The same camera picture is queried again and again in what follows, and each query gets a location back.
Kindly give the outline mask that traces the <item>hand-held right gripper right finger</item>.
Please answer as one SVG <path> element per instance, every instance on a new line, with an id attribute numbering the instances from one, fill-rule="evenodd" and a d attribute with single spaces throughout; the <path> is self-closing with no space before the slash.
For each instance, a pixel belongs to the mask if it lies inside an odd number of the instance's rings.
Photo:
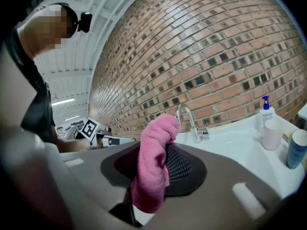
<path id="1" fill-rule="evenodd" d="M 178 143 L 168 150 L 191 169 L 166 188 L 146 230 L 257 230 L 280 205 L 268 184 L 231 158 Z"/>

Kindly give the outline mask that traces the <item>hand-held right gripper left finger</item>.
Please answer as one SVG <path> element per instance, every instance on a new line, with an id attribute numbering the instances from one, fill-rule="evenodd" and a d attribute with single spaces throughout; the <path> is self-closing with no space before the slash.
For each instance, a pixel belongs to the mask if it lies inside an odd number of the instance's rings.
<path id="1" fill-rule="evenodd" d="M 62 160 L 83 189 L 107 213 L 120 222 L 139 228 L 130 184 L 136 175 L 139 142 L 87 152 L 63 153 Z"/>

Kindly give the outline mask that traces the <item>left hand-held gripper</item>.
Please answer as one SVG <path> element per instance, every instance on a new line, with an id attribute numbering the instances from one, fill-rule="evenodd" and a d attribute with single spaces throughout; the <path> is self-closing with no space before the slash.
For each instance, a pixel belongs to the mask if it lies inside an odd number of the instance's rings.
<path id="1" fill-rule="evenodd" d="M 99 127 L 100 124 L 90 118 L 88 118 L 85 122 L 83 120 L 74 122 L 65 129 L 63 138 L 67 141 L 85 139 L 89 142 L 90 149 L 95 150 L 98 149 L 96 134 Z M 111 129 L 100 129 L 98 133 L 101 135 L 111 136 Z M 103 137 L 103 147 L 112 147 L 134 141 L 136 140 L 133 138 Z"/>

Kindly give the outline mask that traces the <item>pink cloth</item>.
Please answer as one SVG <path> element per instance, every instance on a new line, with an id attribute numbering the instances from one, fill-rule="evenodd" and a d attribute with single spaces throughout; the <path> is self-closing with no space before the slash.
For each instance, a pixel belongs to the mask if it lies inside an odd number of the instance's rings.
<path id="1" fill-rule="evenodd" d="M 165 189 L 169 186 L 166 146 L 176 140 L 179 132 L 180 125 L 175 116 L 162 114 L 141 133 L 131 198 L 133 205 L 144 213 L 156 213 L 164 202 Z"/>

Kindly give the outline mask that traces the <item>chrome faucet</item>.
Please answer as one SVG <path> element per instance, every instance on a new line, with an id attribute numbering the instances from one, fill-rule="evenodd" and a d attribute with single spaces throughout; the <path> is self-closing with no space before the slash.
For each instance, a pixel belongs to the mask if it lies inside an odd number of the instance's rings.
<path id="1" fill-rule="evenodd" d="M 177 119 L 179 125 L 181 125 L 181 117 L 180 117 L 180 112 L 181 110 L 184 109 L 185 112 L 188 115 L 188 119 L 189 119 L 189 123 L 190 123 L 190 131 L 191 131 L 191 135 L 193 138 L 193 141 L 195 143 L 201 143 L 202 139 L 204 137 L 209 137 L 209 128 L 208 128 L 208 124 L 206 124 L 205 128 L 203 130 L 200 130 L 197 126 L 196 123 L 194 121 L 193 115 L 191 110 L 189 109 L 189 107 L 184 104 L 181 103 L 177 106 L 176 108 L 176 112 L 175 112 L 175 118 Z"/>

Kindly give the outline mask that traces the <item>person's left forearm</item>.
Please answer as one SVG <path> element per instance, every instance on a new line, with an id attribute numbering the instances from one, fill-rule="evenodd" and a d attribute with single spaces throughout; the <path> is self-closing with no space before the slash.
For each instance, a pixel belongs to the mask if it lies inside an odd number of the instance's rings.
<path id="1" fill-rule="evenodd" d="M 84 152 L 91 150 L 90 142 L 87 139 L 64 140 L 58 138 L 56 145 L 60 152 Z"/>

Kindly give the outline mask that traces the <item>white sink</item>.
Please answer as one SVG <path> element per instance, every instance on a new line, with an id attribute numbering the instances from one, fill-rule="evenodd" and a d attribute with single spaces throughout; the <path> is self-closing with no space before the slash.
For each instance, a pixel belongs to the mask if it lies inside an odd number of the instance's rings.
<path id="1" fill-rule="evenodd" d="M 281 198 L 280 205 L 289 195 L 295 193 L 304 177 L 302 165 L 295 169 L 286 166 L 288 144 L 282 141 L 278 149 L 267 150 L 262 146 L 256 128 L 258 118 L 252 116 L 228 125 L 212 128 L 209 137 L 199 144 L 190 133 L 181 133 L 175 143 L 191 146 L 203 151 L 231 158 L 268 184 Z M 137 220 L 146 230 L 146 224 L 155 216 L 136 212 Z"/>

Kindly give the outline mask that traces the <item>white cup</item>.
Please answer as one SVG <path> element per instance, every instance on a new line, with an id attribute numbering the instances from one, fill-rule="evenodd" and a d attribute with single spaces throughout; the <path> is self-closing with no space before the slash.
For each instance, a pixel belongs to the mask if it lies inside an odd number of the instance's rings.
<path id="1" fill-rule="evenodd" d="M 263 146 L 267 150 L 276 150 L 282 140 L 283 122 L 278 118 L 272 118 L 264 124 Z"/>

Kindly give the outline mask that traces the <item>clear plastic bottle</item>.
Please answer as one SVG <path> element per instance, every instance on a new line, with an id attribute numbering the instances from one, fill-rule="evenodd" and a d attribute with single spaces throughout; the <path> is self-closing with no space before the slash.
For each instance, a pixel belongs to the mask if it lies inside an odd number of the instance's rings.
<path id="1" fill-rule="evenodd" d="M 269 103 L 269 96 L 263 96 L 263 108 L 259 112 L 260 117 L 260 125 L 258 129 L 258 133 L 260 138 L 263 138 L 264 136 L 264 124 L 267 120 L 272 119 L 275 115 L 275 109 L 270 106 Z"/>

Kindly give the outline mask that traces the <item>small pink-labelled container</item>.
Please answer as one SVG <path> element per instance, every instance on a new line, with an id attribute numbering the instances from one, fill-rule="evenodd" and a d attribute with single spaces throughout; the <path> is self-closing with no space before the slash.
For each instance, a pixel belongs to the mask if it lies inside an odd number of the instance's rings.
<path id="1" fill-rule="evenodd" d="M 290 137 L 286 165 L 289 169 L 295 169 L 307 153 L 307 131 L 295 130 Z"/>

